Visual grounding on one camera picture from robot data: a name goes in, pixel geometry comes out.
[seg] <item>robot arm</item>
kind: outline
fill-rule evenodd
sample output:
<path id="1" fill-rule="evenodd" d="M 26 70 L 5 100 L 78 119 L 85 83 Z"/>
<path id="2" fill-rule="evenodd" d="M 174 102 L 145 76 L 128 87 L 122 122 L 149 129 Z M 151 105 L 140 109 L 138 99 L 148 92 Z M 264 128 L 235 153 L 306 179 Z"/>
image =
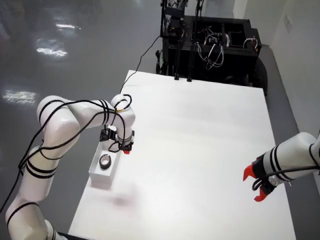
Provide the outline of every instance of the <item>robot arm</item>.
<path id="1" fill-rule="evenodd" d="M 279 184 L 320 170 L 320 137 L 301 132 L 272 148 L 246 167 L 243 181 L 256 179 L 252 189 L 259 189 L 255 201 L 263 201 Z"/>
<path id="2" fill-rule="evenodd" d="M 105 100 L 70 101 L 48 96 L 38 105 L 37 116 L 43 127 L 43 144 L 30 151 L 19 191 L 5 219 L 12 240 L 63 240 L 44 219 L 38 205 L 50 191 L 60 158 L 77 142 L 80 132 L 102 125 L 116 127 L 121 149 L 132 145 L 136 117 L 120 94 L 111 104 Z"/>

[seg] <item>white box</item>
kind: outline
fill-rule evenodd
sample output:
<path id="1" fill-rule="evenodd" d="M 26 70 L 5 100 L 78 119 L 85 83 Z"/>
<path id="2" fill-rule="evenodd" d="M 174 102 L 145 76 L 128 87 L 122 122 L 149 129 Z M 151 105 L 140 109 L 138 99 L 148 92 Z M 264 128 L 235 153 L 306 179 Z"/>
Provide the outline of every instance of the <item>white box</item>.
<path id="1" fill-rule="evenodd" d="M 117 170 L 117 165 L 122 151 L 117 153 L 110 152 L 104 149 L 108 149 L 110 144 L 108 141 L 99 142 L 98 147 L 96 148 L 92 163 L 89 168 L 89 175 L 91 178 L 92 185 L 97 187 L 110 187 Z M 111 157 L 111 166 L 108 169 L 101 169 L 99 164 L 99 159 L 101 156 L 108 154 Z"/>

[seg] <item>white table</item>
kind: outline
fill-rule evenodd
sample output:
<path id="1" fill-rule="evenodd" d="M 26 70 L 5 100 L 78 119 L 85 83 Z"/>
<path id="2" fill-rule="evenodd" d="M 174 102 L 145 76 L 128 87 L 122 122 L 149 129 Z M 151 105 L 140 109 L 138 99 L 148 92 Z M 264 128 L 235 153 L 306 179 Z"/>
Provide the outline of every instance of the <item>white table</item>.
<path id="1" fill-rule="evenodd" d="M 285 186 L 263 202 L 246 166 L 275 145 L 262 89 L 138 72 L 111 189 L 83 191 L 69 234 L 94 240 L 295 240 Z"/>

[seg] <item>gray floor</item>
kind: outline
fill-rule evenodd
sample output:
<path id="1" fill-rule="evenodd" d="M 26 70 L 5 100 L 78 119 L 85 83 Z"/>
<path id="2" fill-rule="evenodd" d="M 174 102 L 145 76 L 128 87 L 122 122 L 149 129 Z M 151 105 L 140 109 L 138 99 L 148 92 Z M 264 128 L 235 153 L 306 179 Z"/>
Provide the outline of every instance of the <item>gray floor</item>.
<path id="1" fill-rule="evenodd" d="M 39 128 L 37 103 L 47 95 L 111 100 L 159 35 L 160 13 L 160 0 L 0 0 L 0 46 L 5 46 L 0 49 L 0 203 Z M 154 53 L 160 48 L 159 40 L 144 57 L 141 71 L 155 72 Z M 264 47 L 260 57 L 269 76 L 267 105 L 278 144 L 298 128 L 272 51 Z M 40 203 L 59 231 L 68 232 L 98 138 L 99 129 L 81 135 L 60 161 L 49 196 Z M 319 239 L 320 197 L 313 177 L 286 189 L 297 239 Z M 2 213 L 0 238 L 8 240 L 4 218 Z"/>

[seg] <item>tape roll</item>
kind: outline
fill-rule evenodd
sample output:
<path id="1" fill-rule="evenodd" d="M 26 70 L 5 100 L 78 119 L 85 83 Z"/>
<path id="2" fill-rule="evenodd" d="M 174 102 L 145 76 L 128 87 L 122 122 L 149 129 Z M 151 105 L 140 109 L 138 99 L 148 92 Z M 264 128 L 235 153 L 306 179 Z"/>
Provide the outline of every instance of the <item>tape roll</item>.
<path id="1" fill-rule="evenodd" d="M 99 159 L 100 168 L 103 170 L 108 169 L 111 166 L 111 157 L 109 154 L 104 154 Z"/>

